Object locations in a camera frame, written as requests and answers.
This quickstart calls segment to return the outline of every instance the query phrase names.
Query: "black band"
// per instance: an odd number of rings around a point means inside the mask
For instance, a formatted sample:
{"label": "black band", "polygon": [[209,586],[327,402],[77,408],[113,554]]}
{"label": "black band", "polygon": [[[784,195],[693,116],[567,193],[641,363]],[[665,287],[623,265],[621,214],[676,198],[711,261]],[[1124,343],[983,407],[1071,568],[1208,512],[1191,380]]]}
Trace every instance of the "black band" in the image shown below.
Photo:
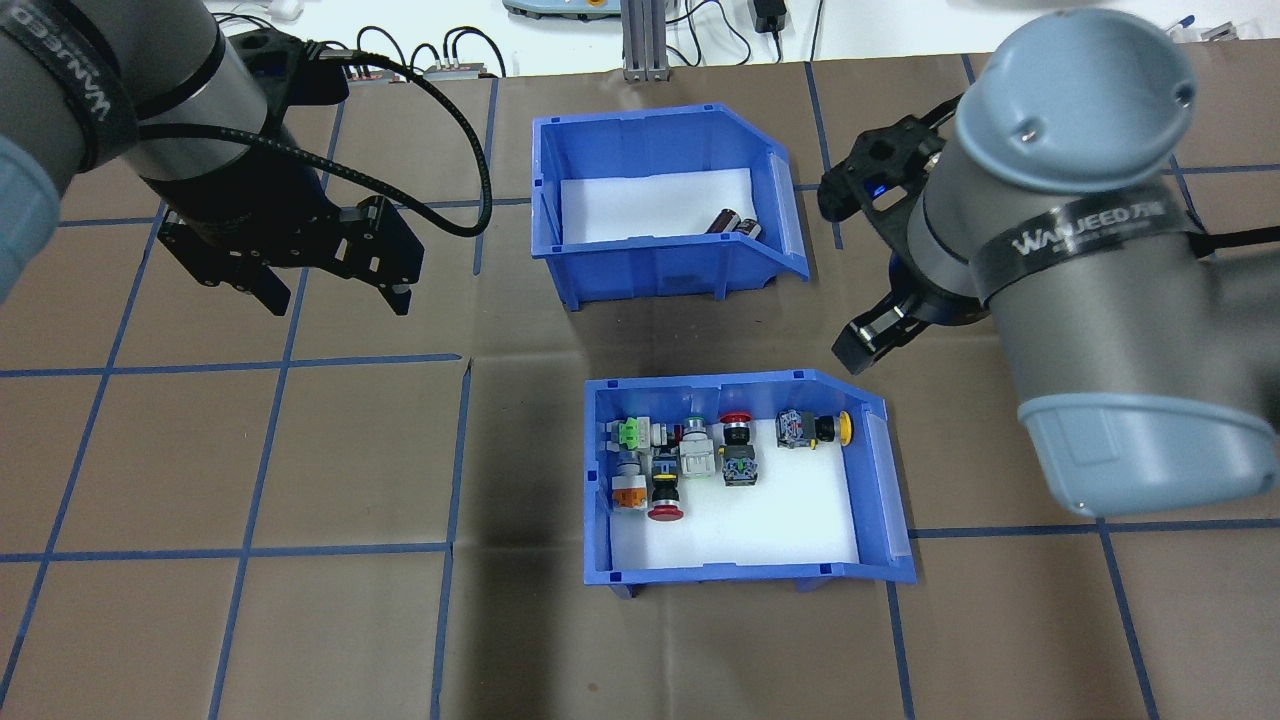
{"label": "black band", "polygon": [[209,81],[214,79],[214,74],[218,72],[218,68],[223,67],[224,55],[227,55],[227,41],[223,38],[221,31],[218,31],[214,35],[214,46],[210,49],[205,61],[200,64],[200,68],[197,68],[191,77],[182,81],[182,83],[173,90],[161,92],[160,95],[156,95],[143,102],[138,102],[134,106],[138,119],[148,120],[186,102],[187,99],[195,95],[201,87],[209,85]]}
{"label": "black band", "polygon": [[[83,14],[77,17],[88,23]],[[0,0],[0,32],[13,37],[63,86],[67,106],[84,136],[81,172],[106,163],[137,142],[138,122],[119,74],[54,3]]]}
{"label": "black band", "polygon": [[79,31],[88,41],[93,50],[102,56],[102,61],[106,67],[111,68],[115,74],[120,74],[120,61],[115,58],[115,53],[111,51],[111,44],[102,37],[102,32],[97,29],[93,20],[88,19],[88,15],[81,12],[70,0],[47,0],[55,10],[67,18],[67,22]]}
{"label": "black band", "polygon": [[1185,229],[1174,199],[1158,183],[1089,195],[987,241],[969,261],[986,305],[1005,287],[1080,255]]}

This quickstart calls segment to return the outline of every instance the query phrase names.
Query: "electrical cable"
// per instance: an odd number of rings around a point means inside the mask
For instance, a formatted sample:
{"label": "electrical cable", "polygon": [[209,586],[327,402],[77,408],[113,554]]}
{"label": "electrical cable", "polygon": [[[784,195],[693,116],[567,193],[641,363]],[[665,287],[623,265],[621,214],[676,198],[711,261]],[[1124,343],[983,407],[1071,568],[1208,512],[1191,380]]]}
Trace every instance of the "electrical cable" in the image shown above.
{"label": "electrical cable", "polygon": [[818,54],[818,32],[822,29],[822,8],[827,0],[818,0],[818,17],[813,20],[813,42],[809,44],[809,61]]}
{"label": "electrical cable", "polygon": [[736,35],[737,38],[742,41],[742,45],[746,46],[746,58],[742,58],[741,60],[739,60],[739,61],[736,61],[733,64],[735,65],[745,65],[745,64],[750,63],[751,61],[751,44],[748,42],[746,38],[742,37],[742,33],[737,32],[737,29],[733,28],[733,24],[728,22],[728,13],[724,12],[724,4],[721,3],[721,0],[707,0],[707,1],[716,3],[716,6],[721,9],[721,17],[724,18],[724,27],[727,27],[730,32],[732,32],[733,35]]}
{"label": "electrical cable", "polygon": [[436,50],[435,46],[431,45],[430,42],[421,42],[419,44],[417,47],[413,49],[413,51],[408,56],[408,67],[411,70],[417,69],[417,54],[421,53],[422,49],[430,50],[431,56],[435,58],[435,64],[436,65],[440,64],[440,51]]}
{"label": "electrical cable", "polygon": [[698,10],[701,10],[703,5],[709,5],[709,4],[717,3],[717,1],[718,0],[703,0],[698,5],[694,5],[692,10],[687,10],[684,15],[680,15],[678,18],[672,18],[672,19],[667,20],[667,24],[673,26],[673,24],[676,24],[676,23],[678,23],[681,20],[687,20],[689,18],[694,17],[694,13],[696,13]]}
{"label": "electrical cable", "polygon": [[356,50],[364,51],[365,47],[361,45],[360,41],[361,41],[361,38],[364,38],[365,33],[370,32],[370,31],[380,32],[383,35],[383,37],[385,37],[387,40],[392,41],[392,47],[396,49],[396,55],[399,56],[401,65],[408,67],[408,61],[404,59],[404,51],[401,50],[399,42],[396,42],[396,38],[392,37],[392,33],[387,32],[385,29],[383,29],[383,28],[380,28],[378,26],[365,26],[365,27],[360,28],[360,32],[356,33]]}
{"label": "electrical cable", "polygon": [[668,53],[675,53],[675,54],[676,54],[676,56],[677,56],[677,58],[680,58],[680,61],[681,61],[681,63],[684,63],[686,68],[691,68],[691,67],[694,67],[694,63],[690,63],[690,61],[689,61],[689,58],[685,58],[685,54],[684,54],[684,53],[681,53],[681,51],[680,51],[678,49],[676,49],[676,47],[672,47],[671,45],[668,45],[668,46],[667,46],[667,51],[668,51]]}
{"label": "electrical cable", "polygon": [[1248,247],[1251,245],[1280,242],[1280,225],[1222,234],[1189,232],[1187,233],[1187,238],[1190,241],[1192,251],[1196,252],[1197,258],[1207,258],[1215,251],[1228,247]]}
{"label": "electrical cable", "polygon": [[494,56],[498,58],[498,70],[502,73],[502,77],[507,77],[507,61],[503,60],[503,58],[502,58],[502,50],[498,50],[498,44],[494,42],[492,37],[489,37],[488,35],[485,35],[485,32],[483,29],[480,29],[477,27],[472,27],[472,26],[456,27],[456,28],[451,29],[449,33],[452,33],[454,31],[457,32],[457,35],[453,35],[453,44],[449,46],[449,51],[452,53],[454,61],[457,61],[457,59],[458,59],[458,41],[462,40],[463,37],[468,36],[468,35],[476,35],[476,36],[480,36],[485,42],[489,44],[489,49],[493,50]]}
{"label": "electrical cable", "polygon": [[484,147],[480,145],[480,138],[476,137],[475,128],[467,122],[466,117],[458,110],[448,96],[439,91],[434,85],[424,79],[417,73],[411,72],[404,65],[397,64],[394,60],[385,58],[383,55],[374,55],[362,51],[355,51],[349,58],[320,58],[320,61],[339,63],[344,67],[349,65],[372,65],[375,68],[381,68],[385,70],[392,70],[403,74],[408,82],[419,86],[428,95],[434,97],[445,111],[458,123],[462,132],[467,136],[467,143],[471,146],[471,151],[476,159],[476,170],[480,174],[480,214],[476,218],[474,225],[460,225],[451,222],[448,218],[440,215],[426,204],[415,199],[410,193],[399,190],[398,187],[383,182],[378,178],[367,176],[353,168],[348,168],[339,163],[334,163],[328,158],[307,152],[300,147],[292,145],[285,145],[275,138],[270,138],[253,132],[247,132],[236,128],[219,127],[219,126],[202,126],[202,124],[189,124],[189,123],[165,123],[154,126],[142,126],[138,128],[140,140],[160,140],[160,138],[204,138],[204,140],[221,140],[225,142],[237,142],[241,145],[248,145],[251,147],[261,147],[271,152],[278,152],[300,160],[317,170],[323,170],[337,176],[339,178],[351,181],[356,184],[364,186],[374,192],[385,195],[387,197],[404,205],[407,209],[417,213],[419,215],[426,218],[431,224],[443,229],[449,234],[458,237],[475,237],[489,227],[489,220],[493,218],[493,184],[489,178],[489,164],[484,158]]}
{"label": "electrical cable", "polygon": [[[741,60],[739,60],[737,63],[733,63],[733,64],[735,65],[745,65],[749,61],[751,61],[751,44],[748,42],[748,40],[745,37],[742,37],[742,33],[737,32],[737,29],[733,27],[733,23],[728,22],[728,13],[724,10],[724,5],[723,5],[723,3],[721,3],[721,0],[703,0],[701,3],[694,5],[694,8],[691,10],[687,10],[684,15],[680,15],[678,18],[672,18],[672,19],[667,20],[667,24],[676,24],[676,23],[682,22],[682,20],[689,20],[689,29],[690,29],[690,33],[692,35],[695,31],[694,31],[694,20],[691,18],[694,17],[694,13],[696,13],[698,10],[703,9],[707,5],[716,5],[717,8],[719,8],[719,10],[721,10],[721,18],[724,20],[724,27],[727,27],[728,31],[731,33],[733,33],[735,37],[737,37],[740,41],[742,41],[742,46],[746,47],[746,58],[742,58]],[[696,37],[694,38],[694,44],[698,45]],[[701,59],[703,59],[701,58],[701,46],[698,46],[698,61],[700,63]]]}
{"label": "electrical cable", "polygon": [[210,13],[218,24],[229,23],[232,20],[241,20],[256,26],[259,29],[276,29],[274,24],[262,18],[255,15],[243,15],[239,13]]}
{"label": "electrical cable", "polygon": [[[685,0],[685,12],[686,13],[691,12],[690,8],[689,8],[690,4],[692,4],[692,0]],[[694,50],[698,51],[698,59],[694,60],[694,64],[695,65],[701,65],[703,64],[703,44],[699,42],[699,40],[698,40],[698,26],[694,24],[692,19],[690,19],[689,23],[686,23],[686,24],[689,26],[689,37],[691,37],[694,40]]]}

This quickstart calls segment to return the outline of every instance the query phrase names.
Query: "blue tape line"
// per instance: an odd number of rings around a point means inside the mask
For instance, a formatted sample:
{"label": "blue tape line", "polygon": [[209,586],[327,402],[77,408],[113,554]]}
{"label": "blue tape line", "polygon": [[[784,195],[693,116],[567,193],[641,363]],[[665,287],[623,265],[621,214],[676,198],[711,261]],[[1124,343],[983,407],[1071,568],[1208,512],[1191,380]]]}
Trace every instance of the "blue tape line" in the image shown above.
{"label": "blue tape line", "polygon": [[101,375],[104,368],[35,368],[31,370],[0,370],[0,378],[61,378],[67,375]]}
{"label": "blue tape line", "polygon": [[1178,183],[1178,190],[1183,193],[1183,201],[1187,204],[1187,210],[1189,210],[1192,217],[1196,218],[1196,222],[1203,225],[1204,220],[1201,219],[1199,213],[1196,211],[1196,202],[1192,201],[1192,191],[1187,187],[1187,178],[1183,177],[1183,169],[1178,167],[1178,158],[1175,155],[1169,156],[1169,169],[1174,172],[1174,181]]}
{"label": "blue tape line", "polygon": [[[347,101],[343,100],[338,102],[338,111],[333,114],[333,129],[329,131],[329,149],[325,158],[333,160],[334,152],[338,151],[338,132],[342,129],[342,115],[347,111]],[[320,187],[325,191],[329,190],[329,173],[320,176]]]}
{"label": "blue tape line", "polygon": [[[493,169],[493,126],[494,118],[498,117],[498,81],[489,82],[489,127],[484,132],[484,159],[489,168]],[[484,236],[485,233],[480,233],[476,237],[475,255],[471,259],[471,277],[480,274],[480,265],[484,263]]]}
{"label": "blue tape line", "polygon": [[339,365],[403,365],[410,363],[452,363],[461,360],[453,352],[429,355],[374,355],[369,357],[312,357],[310,360],[289,360],[291,368],[332,368]]}
{"label": "blue tape line", "polygon": [[1088,536],[1097,532],[1094,525],[1007,525],[996,528],[914,528],[908,529],[911,539],[936,538],[1001,538],[1030,536]]}
{"label": "blue tape line", "polygon": [[[428,202],[426,206],[428,208],[438,208],[438,209],[479,208],[480,206],[480,201],[479,200],[438,200],[435,202]],[[404,205],[397,205],[396,208],[403,210],[406,206]]]}
{"label": "blue tape line", "polygon": [[275,370],[279,363],[210,363],[207,365],[137,365],[114,368],[113,375],[169,375],[180,373],[230,373],[237,370]]}
{"label": "blue tape line", "polygon": [[55,552],[54,562],[97,562],[106,560],[209,560],[214,557],[239,557],[234,547],[209,550],[84,550]]}
{"label": "blue tape line", "polygon": [[1179,168],[1184,176],[1216,176],[1231,173],[1274,173],[1280,170],[1280,165],[1217,165],[1204,168]]}
{"label": "blue tape line", "polygon": [[[353,357],[312,357],[291,360],[292,368],[328,368],[333,365],[397,365],[408,363],[451,363],[462,356],[453,352],[424,355],[369,355]],[[0,378],[58,378],[68,375],[163,375],[175,373],[230,373],[238,370],[278,370],[279,361],[261,363],[210,363],[205,365],[134,365],[125,368],[32,368],[27,370],[0,370]]]}
{"label": "blue tape line", "polygon": [[[822,122],[822,102],[818,100],[818,83],[813,78],[813,63],[804,64],[805,79],[809,82],[809,101],[813,104],[813,120],[818,128],[818,149],[822,150],[822,172],[831,169],[831,154],[827,151],[827,127]],[[831,234],[836,238],[836,250],[845,249],[845,236],[840,223],[831,223]]]}
{"label": "blue tape line", "polygon": [[1124,637],[1129,643],[1129,656],[1133,659],[1133,669],[1138,675],[1138,688],[1142,691],[1142,702],[1147,706],[1147,720],[1160,720],[1160,710],[1156,708],[1156,696],[1151,692],[1151,680],[1147,678],[1147,664],[1142,660],[1142,647],[1138,644],[1138,630],[1133,626],[1133,615],[1129,612],[1129,598],[1124,592],[1124,582],[1120,579],[1120,564],[1116,562],[1115,548],[1111,546],[1111,533],[1103,518],[1097,520],[1098,538],[1102,539],[1102,555],[1107,560],[1107,574],[1111,575],[1111,589],[1116,594],[1116,605],[1120,609],[1120,623],[1124,625]]}
{"label": "blue tape line", "polygon": [[969,85],[977,82],[978,74],[973,72],[973,60],[969,59],[969,54],[961,54],[960,61],[964,63],[964,77],[969,81]]}
{"label": "blue tape line", "polygon": [[399,542],[378,544],[321,544],[302,547],[255,547],[250,557],[332,557],[335,555],[406,555],[415,552],[444,552],[443,542]]}
{"label": "blue tape line", "polygon": [[60,228],[84,228],[102,225],[145,225],[155,222],[155,218],[99,218],[93,220],[63,220],[58,223]]}
{"label": "blue tape line", "polygon": [[813,63],[804,64],[804,76],[809,82],[809,102],[813,105],[813,122],[818,129],[818,150],[822,151],[822,172],[831,169],[831,154],[827,152],[827,128],[822,122],[822,102],[818,100],[818,82],[813,78]]}
{"label": "blue tape line", "polygon": [[106,366],[97,383],[97,392],[93,395],[93,404],[90,406],[88,419],[84,420],[84,432],[81,433],[79,446],[76,448],[76,460],[67,478],[67,487],[63,489],[61,501],[58,505],[58,514],[49,530],[49,539],[45,542],[45,552],[36,570],[36,580],[31,585],[31,594],[27,597],[27,607],[23,610],[22,621],[18,624],[18,634],[14,638],[13,648],[9,652],[9,662],[5,665],[4,678],[0,678],[0,710],[4,708],[5,698],[9,696],[9,685],[13,683],[13,674],[18,669],[18,660],[22,655],[22,646],[27,641],[27,632],[31,629],[31,619],[36,614],[36,603],[40,601],[40,591],[45,585],[45,577],[49,574],[49,562],[58,544],[58,536],[63,530],[67,520],[67,509],[70,507],[72,493],[76,492],[76,483],[79,479],[81,468],[84,465],[84,454],[88,451],[90,438],[93,436],[93,427],[97,424],[97,414],[102,409],[102,398],[106,396],[106,383],[110,379],[110,370],[115,365],[115,359],[120,354],[120,345],[124,342],[124,331],[129,327],[129,316],[133,314],[133,304],[138,299],[138,288],[142,286],[142,274],[147,269],[147,260],[151,258],[151,249],[155,245],[156,232],[160,231],[160,222],[164,219],[164,202],[156,208],[155,217],[151,218],[151,231],[147,234],[147,243],[142,249],[142,260],[133,273],[133,284],[129,287],[129,296],[124,301],[124,311],[120,314],[120,324],[115,329],[111,340],[111,350],[106,355]]}
{"label": "blue tape line", "polygon": [[[308,544],[297,547],[253,547],[250,557],[330,557],[335,555],[404,555],[419,552],[444,552],[443,542],[402,542],[372,544]],[[238,547],[178,548],[178,550],[77,550],[54,552],[50,562],[108,562],[113,560],[207,560],[214,557],[239,557]],[[0,555],[0,564],[38,562],[42,552],[10,552]]]}
{"label": "blue tape line", "polygon": [[888,596],[888,621],[893,628],[893,655],[897,657],[897,683],[902,692],[902,716],[915,720],[915,701],[911,698],[911,673],[906,664],[906,641],[902,639],[902,612],[897,606],[897,583],[884,583]]}
{"label": "blue tape line", "polygon": [[440,609],[435,616],[435,660],[431,664],[431,720],[440,720],[440,693],[444,691],[444,632],[449,626],[449,594],[453,591],[453,547],[444,551],[440,578]]}
{"label": "blue tape line", "polygon": [[1280,528],[1280,518],[1243,520],[1174,520],[1164,523],[1107,523],[1111,533],[1167,533],[1185,530],[1267,530]]}
{"label": "blue tape line", "polygon": [[218,719],[223,702],[223,688],[227,683],[227,664],[232,655],[232,641],[236,637],[236,620],[239,618],[239,603],[244,591],[244,574],[253,544],[253,530],[257,527],[257,512],[262,503],[262,488],[266,484],[266,470],[271,461],[271,447],[275,445],[275,430],[280,420],[280,405],[284,401],[284,386],[289,379],[289,359],[293,355],[293,341],[298,334],[298,319],[302,316],[302,301],[307,290],[307,270],[298,275],[298,291],[293,297],[293,313],[289,318],[289,332],[284,338],[284,352],[280,357],[280,372],[275,379],[275,393],[271,397],[271,413],[266,421],[266,434],[262,439],[262,455],[257,462],[257,477],[253,479],[253,495],[248,503],[248,520],[244,523],[244,536],[236,565],[236,584],[232,588],[232,603],[227,611],[227,626],[223,629],[223,646],[218,653],[218,671],[214,675],[214,693],[209,701],[209,720]]}
{"label": "blue tape line", "polygon": [[431,720],[440,719],[440,692],[444,689],[444,637],[449,626],[449,597],[453,592],[453,542],[458,537],[458,507],[462,498],[462,456],[467,445],[467,415],[471,407],[471,365],[462,373],[458,397],[458,432],[453,445],[453,493],[449,496],[449,529],[445,534],[444,573],[440,578],[440,609],[435,618],[435,661],[431,666]]}

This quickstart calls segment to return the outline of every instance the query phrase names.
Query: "light blue end cap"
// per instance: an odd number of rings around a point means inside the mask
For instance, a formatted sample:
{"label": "light blue end cap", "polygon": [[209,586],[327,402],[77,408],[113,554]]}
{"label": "light blue end cap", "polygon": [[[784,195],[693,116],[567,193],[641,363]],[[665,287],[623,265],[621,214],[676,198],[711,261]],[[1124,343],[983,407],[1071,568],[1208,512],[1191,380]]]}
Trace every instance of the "light blue end cap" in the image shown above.
{"label": "light blue end cap", "polygon": [[0,136],[0,302],[58,228],[58,190],[26,150]]}
{"label": "light blue end cap", "polygon": [[1161,168],[1190,126],[1194,95],[1190,63],[1156,26],[1117,10],[1062,10],[996,49],[960,100],[956,135],[1006,182],[1105,192]]}
{"label": "light blue end cap", "polygon": [[1233,407],[1155,395],[1068,393],[1024,402],[1053,497],[1079,515],[1156,512],[1263,493],[1276,432]]}

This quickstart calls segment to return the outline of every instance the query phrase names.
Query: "power adapter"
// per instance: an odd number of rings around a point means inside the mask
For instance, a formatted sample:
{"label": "power adapter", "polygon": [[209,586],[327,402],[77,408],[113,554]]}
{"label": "power adapter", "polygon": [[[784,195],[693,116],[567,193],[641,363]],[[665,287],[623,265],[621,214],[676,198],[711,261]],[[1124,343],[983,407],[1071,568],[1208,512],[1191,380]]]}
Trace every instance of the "power adapter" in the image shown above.
{"label": "power adapter", "polygon": [[786,0],[751,0],[751,23],[755,32],[769,35],[787,27]]}

